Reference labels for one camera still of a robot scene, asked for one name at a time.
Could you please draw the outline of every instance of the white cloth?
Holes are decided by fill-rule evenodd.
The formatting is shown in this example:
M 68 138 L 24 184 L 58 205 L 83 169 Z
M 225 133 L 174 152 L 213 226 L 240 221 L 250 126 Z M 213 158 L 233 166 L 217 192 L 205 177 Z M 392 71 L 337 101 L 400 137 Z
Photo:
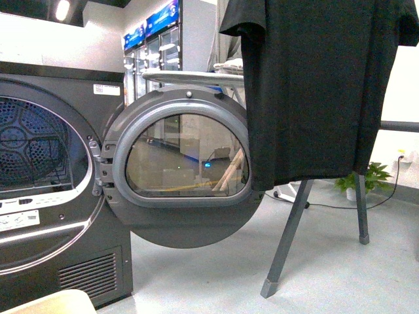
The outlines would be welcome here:
M 227 9 L 228 0 L 218 0 L 217 16 L 215 18 L 215 31 L 212 42 L 211 54 L 208 58 L 207 70 L 213 71 L 214 64 L 225 63 L 242 57 L 240 37 L 231 37 L 219 33 L 221 22 L 223 21 Z

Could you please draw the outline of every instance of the t-shirt sleeve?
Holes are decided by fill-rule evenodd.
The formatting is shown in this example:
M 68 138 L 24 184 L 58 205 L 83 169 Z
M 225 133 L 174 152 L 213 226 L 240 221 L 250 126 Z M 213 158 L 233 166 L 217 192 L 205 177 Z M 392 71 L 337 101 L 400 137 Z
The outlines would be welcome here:
M 419 43 L 419 18 L 414 0 L 401 0 L 399 33 L 399 45 L 416 46 Z
M 230 36 L 247 36 L 264 41 L 266 30 L 265 0 L 230 0 L 219 32 Z

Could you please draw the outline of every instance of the floor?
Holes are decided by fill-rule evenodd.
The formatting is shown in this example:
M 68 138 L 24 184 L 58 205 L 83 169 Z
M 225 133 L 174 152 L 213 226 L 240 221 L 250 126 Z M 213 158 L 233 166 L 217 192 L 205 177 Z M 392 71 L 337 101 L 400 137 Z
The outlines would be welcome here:
M 367 196 L 367 205 L 385 197 Z M 368 210 L 371 242 L 358 242 L 357 211 L 317 180 L 279 291 L 260 296 L 291 204 L 265 196 L 229 238 L 168 249 L 132 236 L 134 292 L 98 310 L 134 313 L 419 313 L 419 205 L 390 199 Z

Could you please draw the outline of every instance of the dryer door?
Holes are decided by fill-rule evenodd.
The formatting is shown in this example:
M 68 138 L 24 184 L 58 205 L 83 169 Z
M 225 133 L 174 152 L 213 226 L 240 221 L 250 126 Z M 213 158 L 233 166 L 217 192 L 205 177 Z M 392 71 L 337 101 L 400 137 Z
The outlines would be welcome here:
M 240 229 L 261 195 L 250 189 L 246 111 L 209 88 L 170 86 L 133 102 L 102 146 L 103 191 L 140 237 L 201 247 Z

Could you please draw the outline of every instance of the round door window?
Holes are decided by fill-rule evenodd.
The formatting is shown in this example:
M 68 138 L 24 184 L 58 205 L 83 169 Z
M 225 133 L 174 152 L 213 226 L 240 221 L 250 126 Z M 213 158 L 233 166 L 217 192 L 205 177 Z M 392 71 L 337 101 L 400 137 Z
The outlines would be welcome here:
M 248 178 L 237 137 L 199 114 L 173 115 L 149 126 L 132 145 L 126 163 L 129 187 L 149 198 L 233 196 Z

